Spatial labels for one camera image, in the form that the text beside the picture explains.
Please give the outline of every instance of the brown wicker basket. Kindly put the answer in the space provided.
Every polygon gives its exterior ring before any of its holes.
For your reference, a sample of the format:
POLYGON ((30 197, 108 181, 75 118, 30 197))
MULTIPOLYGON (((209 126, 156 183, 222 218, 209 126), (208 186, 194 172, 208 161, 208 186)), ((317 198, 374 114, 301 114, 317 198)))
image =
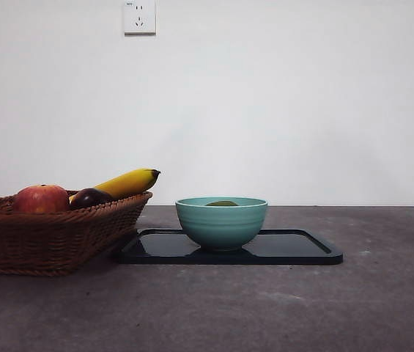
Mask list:
POLYGON ((151 196, 144 192, 52 214, 16 213, 11 209, 13 196, 0 198, 0 274, 62 276, 74 272, 133 230, 151 196))

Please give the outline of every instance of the bowl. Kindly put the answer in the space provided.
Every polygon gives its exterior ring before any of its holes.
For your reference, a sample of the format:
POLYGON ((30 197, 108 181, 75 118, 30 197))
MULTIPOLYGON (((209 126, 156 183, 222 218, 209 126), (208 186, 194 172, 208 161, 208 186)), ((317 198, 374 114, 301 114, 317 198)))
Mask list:
POLYGON ((213 251, 241 248, 259 233, 267 202, 243 197, 200 197, 176 201, 177 217, 185 234, 201 247, 213 251), (236 206, 211 206, 231 201, 236 206))

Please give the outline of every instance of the power outlet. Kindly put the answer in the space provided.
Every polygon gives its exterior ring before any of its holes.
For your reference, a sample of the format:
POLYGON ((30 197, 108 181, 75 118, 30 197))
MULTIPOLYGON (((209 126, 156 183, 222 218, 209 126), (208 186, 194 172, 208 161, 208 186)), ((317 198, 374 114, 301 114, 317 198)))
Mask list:
POLYGON ((123 13, 125 34, 156 33, 155 0, 125 1, 123 13))

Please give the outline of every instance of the banana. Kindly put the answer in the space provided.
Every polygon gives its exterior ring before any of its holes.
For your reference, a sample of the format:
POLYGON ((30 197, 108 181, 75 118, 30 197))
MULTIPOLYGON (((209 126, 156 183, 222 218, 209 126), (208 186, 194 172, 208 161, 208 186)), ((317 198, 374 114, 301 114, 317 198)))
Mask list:
POLYGON ((155 169, 132 170, 93 188, 107 192, 115 199, 122 199, 143 193, 153 187, 160 173, 155 169))

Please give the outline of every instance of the table surface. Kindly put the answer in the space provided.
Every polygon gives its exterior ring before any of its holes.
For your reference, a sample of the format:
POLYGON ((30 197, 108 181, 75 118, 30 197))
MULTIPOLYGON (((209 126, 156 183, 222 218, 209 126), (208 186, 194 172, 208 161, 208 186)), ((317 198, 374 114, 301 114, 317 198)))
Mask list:
MULTIPOLYGON (((179 228, 146 206, 138 228, 179 228)), ((0 275, 0 351, 414 351, 414 208, 269 207, 339 265, 128 265, 0 275)))

